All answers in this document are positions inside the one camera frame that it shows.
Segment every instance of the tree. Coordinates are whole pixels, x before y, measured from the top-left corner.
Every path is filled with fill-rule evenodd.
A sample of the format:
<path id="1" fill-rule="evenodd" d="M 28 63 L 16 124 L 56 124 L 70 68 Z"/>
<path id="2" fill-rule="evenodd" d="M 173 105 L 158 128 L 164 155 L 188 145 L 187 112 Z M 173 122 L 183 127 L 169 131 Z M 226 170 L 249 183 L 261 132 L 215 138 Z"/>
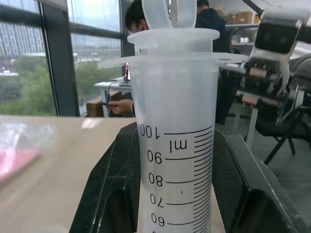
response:
<path id="1" fill-rule="evenodd" d="M 16 70 L 19 77 L 0 78 L 0 87 L 1 82 L 6 82 L 21 89 L 21 94 L 15 100 L 4 101 L 3 104 L 0 94 L 0 114 L 55 116 L 52 85 L 45 59 L 21 57 L 16 61 Z M 120 77 L 122 71 L 120 67 L 99 70 L 97 62 L 87 62 L 78 63 L 75 75 L 78 97 L 83 98 L 85 103 L 99 96 L 99 90 L 93 86 L 95 83 Z"/>

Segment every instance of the cardboard box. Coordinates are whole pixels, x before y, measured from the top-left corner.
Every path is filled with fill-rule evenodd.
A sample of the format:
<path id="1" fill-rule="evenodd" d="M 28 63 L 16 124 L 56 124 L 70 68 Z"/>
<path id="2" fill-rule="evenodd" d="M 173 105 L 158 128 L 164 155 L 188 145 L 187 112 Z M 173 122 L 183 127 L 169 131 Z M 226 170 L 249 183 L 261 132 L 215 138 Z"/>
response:
<path id="1" fill-rule="evenodd" d="M 222 10 L 216 10 L 216 12 L 222 18 L 225 16 Z"/>
<path id="2" fill-rule="evenodd" d="M 227 24 L 236 24 L 237 16 L 236 15 L 224 16 L 224 20 L 227 22 Z"/>
<path id="3" fill-rule="evenodd" d="M 260 22 L 259 16 L 258 16 L 258 14 L 256 14 L 256 16 L 254 18 L 254 23 L 259 23 L 259 22 Z"/>
<path id="4" fill-rule="evenodd" d="M 86 103 L 86 112 L 88 117 L 103 117 L 102 98 L 98 97 Z"/>
<path id="5" fill-rule="evenodd" d="M 223 6 L 221 4 L 217 5 L 216 7 L 214 7 L 214 9 L 216 11 L 221 11 L 223 9 Z"/>
<path id="6" fill-rule="evenodd" d="M 253 12 L 243 11 L 237 13 L 236 24 L 249 24 L 253 21 Z"/>

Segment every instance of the pink object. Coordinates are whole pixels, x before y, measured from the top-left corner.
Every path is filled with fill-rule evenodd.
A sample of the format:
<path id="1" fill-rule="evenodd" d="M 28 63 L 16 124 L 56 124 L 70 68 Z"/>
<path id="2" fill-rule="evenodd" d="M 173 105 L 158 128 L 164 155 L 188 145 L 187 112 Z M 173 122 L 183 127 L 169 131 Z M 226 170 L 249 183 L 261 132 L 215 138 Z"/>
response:
<path id="1" fill-rule="evenodd" d="M 0 148 L 0 184 L 27 166 L 39 154 L 39 150 Z"/>

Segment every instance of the white table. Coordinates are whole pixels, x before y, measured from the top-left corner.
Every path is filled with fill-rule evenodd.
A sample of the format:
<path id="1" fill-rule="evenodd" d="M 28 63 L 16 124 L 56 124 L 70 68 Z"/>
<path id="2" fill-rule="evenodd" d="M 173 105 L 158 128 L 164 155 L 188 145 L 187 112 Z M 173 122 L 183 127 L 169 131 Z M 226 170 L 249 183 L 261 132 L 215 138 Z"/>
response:
<path id="1" fill-rule="evenodd" d="M 94 87 L 99 88 L 101 92 L 104 116 L 108 116 L 108 109 L 106 106 L 107 104 L 106 96 L 109 91 L 121 91 L 123 94 L 132 92 L 131 82 L 128 82 L 128 85 L 125 85 L 123 80 L 124 80 L 124 77 L 120 77 L 120 78 L 116 78 L 115 81 L 108 81 L 108 82 L 101 82 L 101 83 L 94 84 Z"/>

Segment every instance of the person's hand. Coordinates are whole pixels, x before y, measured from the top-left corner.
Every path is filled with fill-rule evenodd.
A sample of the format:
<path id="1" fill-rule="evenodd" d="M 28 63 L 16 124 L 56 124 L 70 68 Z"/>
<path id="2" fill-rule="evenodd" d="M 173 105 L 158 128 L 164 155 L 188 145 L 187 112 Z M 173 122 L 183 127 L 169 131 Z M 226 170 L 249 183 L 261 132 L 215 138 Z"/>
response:
<path id="1" fill-rule="evenodd" d="M 114 114 L 123 115 L 131 111 L 133 105 L 132 100 L 110 101 L 109 108 Z"/>

